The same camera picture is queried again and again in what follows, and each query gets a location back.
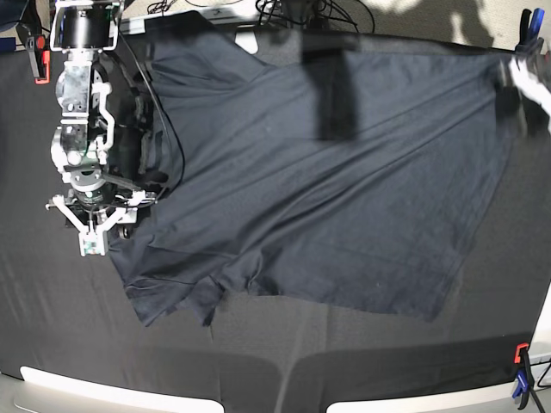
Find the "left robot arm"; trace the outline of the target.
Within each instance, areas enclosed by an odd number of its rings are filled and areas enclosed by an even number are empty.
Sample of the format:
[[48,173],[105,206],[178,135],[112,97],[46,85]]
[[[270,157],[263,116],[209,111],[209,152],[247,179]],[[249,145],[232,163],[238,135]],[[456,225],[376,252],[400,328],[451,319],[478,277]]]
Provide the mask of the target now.
[[524,9],[519,38],[513,54],[498,66],[499,84],[515,88],[522,98],[535,104],[547,117],[550,132],[550,50],[542,53],[540,36],[545,10]]

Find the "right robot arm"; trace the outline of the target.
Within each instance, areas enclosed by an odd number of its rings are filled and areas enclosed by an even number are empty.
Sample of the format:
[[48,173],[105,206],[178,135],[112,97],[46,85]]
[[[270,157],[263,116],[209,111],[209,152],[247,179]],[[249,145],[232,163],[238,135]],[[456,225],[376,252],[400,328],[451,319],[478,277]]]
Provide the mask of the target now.
[[143,82],[136,84],[115,52],[127,41],[124,7],[122,1],[57,1],[49,40],[50,51],[66,56],[56,82],[61,118],[50,151],[68,191],[54,195],[48,207],[77,230],[88,254],[112,231],[130,238],[140,214],[169,192],[170,174],[146,171],[154,118],[169,166],[183,154],[145,67],[135,65]]

